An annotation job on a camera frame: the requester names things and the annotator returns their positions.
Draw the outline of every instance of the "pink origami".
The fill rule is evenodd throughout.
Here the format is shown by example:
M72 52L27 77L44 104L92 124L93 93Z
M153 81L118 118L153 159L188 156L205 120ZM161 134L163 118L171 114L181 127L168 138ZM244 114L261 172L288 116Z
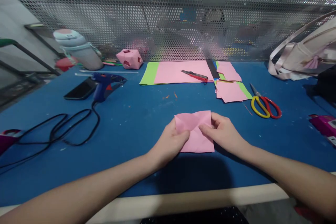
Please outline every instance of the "pink origami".
M123 49L116 56L125 69L139 69L144 62L138 50Z
M193 114L182 113L175 115L176 130L180 134L185 130L190 131L189 140L184 144L181 152L214 152L215 147L213 140L203 135L198 128L199 125L205 124L211 127L211 111L199 111Z

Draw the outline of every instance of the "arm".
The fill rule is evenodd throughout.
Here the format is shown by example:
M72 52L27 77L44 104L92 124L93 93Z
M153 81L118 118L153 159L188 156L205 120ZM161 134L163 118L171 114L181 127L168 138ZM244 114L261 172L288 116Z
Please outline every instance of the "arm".
M272 176L282 188L317 213L336 221L336 176L254 147L240 136L229 118L213 112L211 118L214 128L199 127L204 134L228 152Z
M1 216L0 223L86 223L180 152L190 132L177 135L175 127L173 119L147 154L43 193Z

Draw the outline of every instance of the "water bottle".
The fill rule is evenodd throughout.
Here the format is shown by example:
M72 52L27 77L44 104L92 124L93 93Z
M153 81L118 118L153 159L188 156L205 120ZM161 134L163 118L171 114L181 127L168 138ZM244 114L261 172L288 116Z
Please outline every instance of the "water bottle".
M75 57L79 63L88 70L98 70L104 65L98 55L101 55L99 50L78 32L70 29L60 29L53 32L55 40L62 45L68 59L73 63L76 62L71 56Z

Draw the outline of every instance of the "white bag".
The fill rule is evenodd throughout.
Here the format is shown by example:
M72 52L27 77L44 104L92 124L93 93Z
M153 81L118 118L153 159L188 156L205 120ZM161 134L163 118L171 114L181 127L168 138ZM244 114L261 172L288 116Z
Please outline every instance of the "white bag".
M299 43L290 43L316 22L336 14L329 12L303 26L284 40L269 56L268 72L279 79L298 79L316 76L336 64L336 17L321 25ZM272 59L285 47L278 61Z

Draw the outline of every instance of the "scissors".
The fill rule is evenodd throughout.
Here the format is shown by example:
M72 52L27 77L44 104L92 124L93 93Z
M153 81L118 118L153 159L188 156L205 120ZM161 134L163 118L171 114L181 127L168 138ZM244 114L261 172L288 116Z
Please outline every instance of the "scissors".
M282 116L282 112L280 110L280 108L278 107L277 104L275 104L273 101L271 101L270 99L268 99L265 96L261 96L261 94L254 88L254 86L250 83L251 88L254 92L254 96L252 98L251 101L251 107L253 109L253 111L260 117L262 118L273 118L273 119L279 119ZM265 103L266 108L264 107L264 105L260 102L259 98ZM254 101L257 100L258 105L261 107L261 109L266 113L266 115L261 114L254 106ZM271 112L271 108L270 108L270 104L272 104L272 106L275 108L276 112L278 113L277 116L273 115Z

